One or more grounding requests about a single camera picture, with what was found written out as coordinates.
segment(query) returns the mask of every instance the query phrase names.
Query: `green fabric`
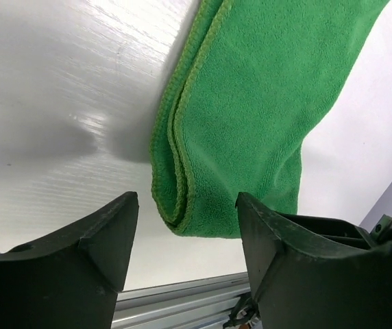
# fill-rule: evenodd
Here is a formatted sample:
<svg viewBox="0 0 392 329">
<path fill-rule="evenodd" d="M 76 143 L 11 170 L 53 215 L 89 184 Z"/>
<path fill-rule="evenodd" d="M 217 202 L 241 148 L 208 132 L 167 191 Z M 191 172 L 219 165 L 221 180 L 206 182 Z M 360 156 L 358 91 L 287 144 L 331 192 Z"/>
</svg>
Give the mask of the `green fabric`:
<svg viewBox="0 0 392 329">
<path fill-rule="evenodd" d="M 152 194 L 182 236 L 240 236 L 249 192 L 296 213 L 304 137 L 388 0 L 203 0 L 151 139 Z"/>
</svg>

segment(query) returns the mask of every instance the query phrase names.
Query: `silver metal frame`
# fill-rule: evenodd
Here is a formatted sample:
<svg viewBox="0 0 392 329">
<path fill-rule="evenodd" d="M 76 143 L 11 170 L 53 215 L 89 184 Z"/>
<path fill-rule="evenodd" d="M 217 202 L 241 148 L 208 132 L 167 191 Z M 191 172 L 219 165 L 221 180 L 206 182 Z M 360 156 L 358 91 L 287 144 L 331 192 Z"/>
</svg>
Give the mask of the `silver metal frame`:
<svg viewBox="0 0 392 329">
<path fill-rule="evenodd" d="M 112 329 L 221 328 L 239 297 L 246 273 L 119 294 Z"/>
</svg>

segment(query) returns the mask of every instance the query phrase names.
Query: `folded towel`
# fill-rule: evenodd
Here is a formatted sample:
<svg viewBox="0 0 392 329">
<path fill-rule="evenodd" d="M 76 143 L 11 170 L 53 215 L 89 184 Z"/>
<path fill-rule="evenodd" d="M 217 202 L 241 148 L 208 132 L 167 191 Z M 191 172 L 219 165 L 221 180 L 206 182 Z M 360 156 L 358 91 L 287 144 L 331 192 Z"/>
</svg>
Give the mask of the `folded towel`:
<svg viewBox="0 0 392 329">
<path fill-rule="evenodd" d="M 152 194 L 182 236 L 240 236 L 239 191 L 296 213 L 301 144 L 388 0 L 202 0 L 164 92 Z"/>
</svg>

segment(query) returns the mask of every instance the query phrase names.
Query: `white surface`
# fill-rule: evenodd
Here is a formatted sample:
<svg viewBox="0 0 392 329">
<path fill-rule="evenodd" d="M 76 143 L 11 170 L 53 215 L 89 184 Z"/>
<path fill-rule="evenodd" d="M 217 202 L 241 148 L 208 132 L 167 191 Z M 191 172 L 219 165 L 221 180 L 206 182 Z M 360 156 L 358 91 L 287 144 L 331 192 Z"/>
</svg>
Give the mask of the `white surface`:
<svg viewBox="0 0 392 329">
<path fill-rule="evenodd" d="M 0 250 L 138 191 L 126 289 L 245 271 L 241 242 L 173 236 L 147 144 L 192 0 L 0 0 Z M 392 180 L 392 1 L 307 137 L 300 212 L 360 223 Z"/>
</svg>

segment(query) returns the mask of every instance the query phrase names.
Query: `green cloth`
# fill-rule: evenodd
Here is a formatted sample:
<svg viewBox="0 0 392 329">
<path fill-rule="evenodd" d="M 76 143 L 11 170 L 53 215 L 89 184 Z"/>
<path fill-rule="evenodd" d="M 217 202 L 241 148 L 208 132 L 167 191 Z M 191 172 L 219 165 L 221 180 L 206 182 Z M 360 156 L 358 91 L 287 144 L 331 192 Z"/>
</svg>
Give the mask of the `green cloth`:
<svg viewBox="0 0 392 329">
<path fill-rule="evenodd" d="M 239 237 L 240 191 L 296 213 L 302 141 L 387 2 L 202 0 L 150 145 L 152 194 L 174 233 Z"/>
</svg>

